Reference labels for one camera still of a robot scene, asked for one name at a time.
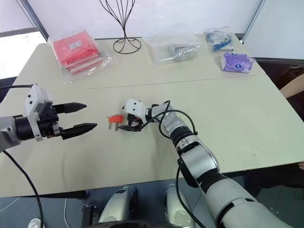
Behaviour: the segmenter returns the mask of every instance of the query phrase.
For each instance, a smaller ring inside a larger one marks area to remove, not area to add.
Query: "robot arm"
[[[132,127],[132,120],[140,119],[139,126],[149,122],[155,116],[165,134],[172,140],[179,155],[178,165],[188,185],[198,188],[206,194],[206,202],[211,216],[218,227],[223,228],[290,228],[280,221],[266,207],[251,196],[235,181],[219,172],[219,165],[214,154],[201,142],[197,134],[167,108],[167,104],[148,106],[129,99],[124,111],[128,113],[128,126],[121,128],[139,131]]]
[[[84,134],[96,123],[82,123],[72,128],[63,129],[59,126],[60,113],[72,113],[86,107],[85,104],[67,103],[52,105],[53,99],[48,91],[33,85],[25,101],[26,115],[0,117],[0,152],[17,146],[22,141],[35,138],[42,141],[43,137],[61,136],[62,139]]]

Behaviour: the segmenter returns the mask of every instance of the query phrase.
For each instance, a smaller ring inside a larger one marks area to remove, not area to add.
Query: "white table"
[[[111,51],[113,40],[98,42]],[[28,140],[8,149],[39,194],[175,177],[178,156],[156,124],[141,133],[108,130],[106,116],[121,113],[129,97],[147,104],[170,99],[174,108],[188,113],[222,172],[304,161],[304,124],[257,63],[249,74],[222,72],[216,58],[204,50],[197,59],[154,69],[142,44],[139,52],[119,56],[120,68],[71,84],[63,83],[50,47],[37,47],[15,84],[38,83],[52,91],[54,104],[87,104],[79,112],[59,115],[65,128],[98,123],[79,137]],[[235,45],[236,52],[247,53],[240,43]],[[1,116],[24,114],[27,92],[11,89],[0,104]],[[0,154],[0,183],[2,197],[33,194],[4,154]]]

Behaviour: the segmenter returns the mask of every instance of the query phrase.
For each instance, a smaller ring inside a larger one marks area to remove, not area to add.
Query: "floor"
[[[243,178],[234,178],[243,185]],[[154,181],[136,184],[138,189],[137,214],[134,219],[165,222],[164,194],[169,184],[174,180]],[[96,205],[100,214],[110,197],[120,187],[90,190],[86,200],[68,199],[66,204],[66,219],[70,228],[81,227],[81,207]],[[180,189],[186,196],[194,214],[207,227],[215,228],[204,196],[199,189],[189,187],[184,180],[180,180]],[[304,196],[303,190],[287,187],[263,189],[257,197],[273,214],[294,228],[304,225]],[[42,206],[46,228],[67,227],[64,222],[65,199],[42,198]],[[39,217],[35,198],[0,198],[0,228],[27,227],[32,218]]]

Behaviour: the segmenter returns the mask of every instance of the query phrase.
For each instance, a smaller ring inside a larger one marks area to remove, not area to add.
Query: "clear plastic bag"
[[[206,40],[212,52],[233,51],[233,34],[229,27],[207,29],[203,31],[206,34]]]
[[[194,58],[198,55],[202,44],[201,40],[184,24],[160,29],[143,37],[143,40],[151,48],[154,67]]]
[[[53,48],[65,82],[100,71],[113,60],[85,30],[49,37],[47,43]]]

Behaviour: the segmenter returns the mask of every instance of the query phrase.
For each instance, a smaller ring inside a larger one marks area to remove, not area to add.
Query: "red plug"
[[[115,130],[118,130],[119,123],[124,121],[123,115],[112,115],[109,117],[109,129],[111,129],[112,123],[115,123]]]

